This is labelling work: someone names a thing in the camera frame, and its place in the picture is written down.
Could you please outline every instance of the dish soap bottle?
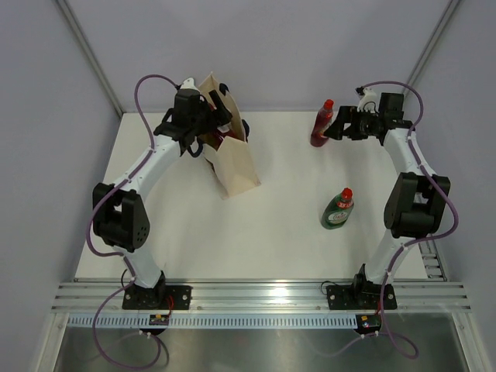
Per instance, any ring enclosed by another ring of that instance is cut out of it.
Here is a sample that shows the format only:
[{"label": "dish soap bottle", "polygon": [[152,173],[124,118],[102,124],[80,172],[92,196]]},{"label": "dish soap bottle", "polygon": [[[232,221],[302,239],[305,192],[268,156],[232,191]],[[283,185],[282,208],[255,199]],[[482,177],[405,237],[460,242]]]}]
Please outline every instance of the dish soap bottle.
[{"label": "dish soap bottle", "polygon": [[345,188],[327,205],[320,223],[329,230],[343,226],[350,217],[353,206],[353,192],[350,188]]}]

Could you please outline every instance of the red spray bottle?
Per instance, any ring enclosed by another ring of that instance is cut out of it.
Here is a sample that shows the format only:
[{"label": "red spray bottle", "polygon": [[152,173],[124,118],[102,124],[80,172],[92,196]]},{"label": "red spray bottle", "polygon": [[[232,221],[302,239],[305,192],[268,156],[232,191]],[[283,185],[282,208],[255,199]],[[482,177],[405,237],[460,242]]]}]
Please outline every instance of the red spray bottle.
[{"label": "red spray bottle", "polygon": [[324,105],[317,114],[315,125],[313,126],[312,134],[310,135],[310,144],[314,147],[320,147],[329,140],[329,138],[323,136],[323,133],[329,128],[329,124],[331,123],[333,106],[334,101],[328,99],[324,102]]}]

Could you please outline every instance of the metal extrusion rail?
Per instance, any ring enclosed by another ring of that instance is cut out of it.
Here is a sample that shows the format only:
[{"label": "metal extrusion rail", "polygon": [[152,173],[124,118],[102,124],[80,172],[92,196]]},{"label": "metal extrusion rail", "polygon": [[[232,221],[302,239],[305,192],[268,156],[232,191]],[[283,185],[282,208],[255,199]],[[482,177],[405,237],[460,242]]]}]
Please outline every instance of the metal extrusion rail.
[{"label": "metal extrusion rail", "polygon": [[[177,314],[366,314],[368,311],[331,312],[321,281],[168,281],[193,287],[191,307]],[[349,284],[338,281],[338,284]],[[120,287],[119,280],[71,282],[59,286],[52,312],[91,313]],[[470,303],[461,283],[445,281],[398,281],[394,283],[398,309],[391,312],[470,312]],[[122,294],[113,298],[105,313],[122,310]],[[157,311],[136,311],[154,314]]]}]

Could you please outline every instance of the white backdrop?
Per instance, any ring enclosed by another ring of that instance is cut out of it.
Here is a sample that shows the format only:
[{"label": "white backdrop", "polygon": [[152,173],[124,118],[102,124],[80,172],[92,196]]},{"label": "white backdrop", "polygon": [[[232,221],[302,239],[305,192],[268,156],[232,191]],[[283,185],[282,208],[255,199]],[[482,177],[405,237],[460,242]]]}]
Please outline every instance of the white backdrop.
[{"label": "white backdrop", "polygon": [[[355,103],[369,81],[406,80],[447,1],[70,0],[125,111],[145,74],[176,81],[214,71],[242,110]],[[145,111],[171,106],[151,81]]]}]

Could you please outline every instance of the white table surface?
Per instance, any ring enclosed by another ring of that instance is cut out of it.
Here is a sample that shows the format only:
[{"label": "white table surface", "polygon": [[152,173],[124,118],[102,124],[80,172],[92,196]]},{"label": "white table surface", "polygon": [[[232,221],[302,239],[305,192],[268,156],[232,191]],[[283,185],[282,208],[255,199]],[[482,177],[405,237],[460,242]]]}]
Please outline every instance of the white table surface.
[{"label": "white table surface", "polygon": [[[154,128],[164,114],[147,114]],[[384,234],[383,211],[397,175],[376,139],[309,143],[315,112],[246,112],[250,148],[261,186],[222,200],[202,158],[185,154],[157,182],[145,202],[155,261],[167,277],[191,279],[351,278]],[[105,183],[126,171],[148,145],[138,114],[125,114]],[[355,208],[345,226],[319,222],[329,201],[353,189]],[[98,250],[112,248],[94,236]],[[120,277],[118,257],[99,258],[85,245],[76,277]],[[398,269],[424,279],[419,249]]]}]

